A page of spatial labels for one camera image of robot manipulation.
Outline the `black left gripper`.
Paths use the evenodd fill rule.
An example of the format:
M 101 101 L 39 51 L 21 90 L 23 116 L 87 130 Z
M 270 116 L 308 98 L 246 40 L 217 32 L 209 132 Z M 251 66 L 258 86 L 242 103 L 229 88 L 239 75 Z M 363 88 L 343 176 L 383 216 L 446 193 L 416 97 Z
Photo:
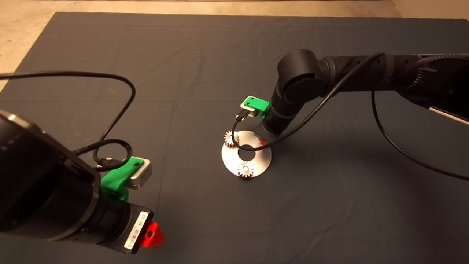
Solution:
M 159 247 L 164 234 L 158 223 L 151 222 L 149 208 L 119 199 L 101 199 L 97 204 L 98 245 L 124 254 L 136 254 L 141 247 Z

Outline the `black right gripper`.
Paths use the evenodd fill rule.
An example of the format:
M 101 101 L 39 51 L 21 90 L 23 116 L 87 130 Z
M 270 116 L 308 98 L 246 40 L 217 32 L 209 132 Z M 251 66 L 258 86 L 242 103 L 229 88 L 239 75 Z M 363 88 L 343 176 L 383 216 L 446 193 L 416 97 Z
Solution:
M 286 129 L 286 119 L 276 115 L 266 116 L 254 129 L 254 134 L 259 138 L 259 143 L 265 146 L 278 139 Z

